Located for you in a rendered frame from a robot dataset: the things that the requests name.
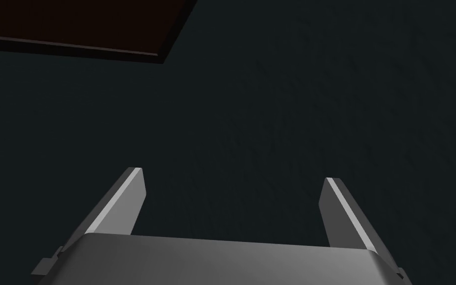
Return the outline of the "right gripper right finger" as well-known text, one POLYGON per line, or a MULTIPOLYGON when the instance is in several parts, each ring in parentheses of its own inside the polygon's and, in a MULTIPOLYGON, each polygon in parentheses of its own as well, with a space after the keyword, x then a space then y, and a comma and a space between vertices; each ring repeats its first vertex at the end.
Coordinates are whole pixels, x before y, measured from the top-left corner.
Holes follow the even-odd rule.
POLYGON ((340 178, 324 180, 319 209, 331 247, 373 251, 395 273, 400 272, 389 249, 340 178))

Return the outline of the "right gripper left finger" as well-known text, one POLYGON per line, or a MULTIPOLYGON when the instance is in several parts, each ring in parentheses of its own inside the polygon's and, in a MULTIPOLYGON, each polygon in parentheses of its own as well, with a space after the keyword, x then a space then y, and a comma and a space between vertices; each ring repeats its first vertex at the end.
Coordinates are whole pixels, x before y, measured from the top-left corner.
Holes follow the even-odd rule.
POLYGON ((142 169, 129 167, 80 223, 61 251, 88 233, 130 235, 145 198, 142 169))

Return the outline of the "dark brown table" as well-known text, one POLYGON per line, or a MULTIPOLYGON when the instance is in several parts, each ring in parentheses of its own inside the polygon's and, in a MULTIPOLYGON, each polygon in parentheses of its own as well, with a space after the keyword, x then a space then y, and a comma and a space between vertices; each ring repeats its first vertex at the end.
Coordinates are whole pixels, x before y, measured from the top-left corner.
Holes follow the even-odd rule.
POLYGON ((161 64, 197 0, 0 0, 0 50, 161 64))

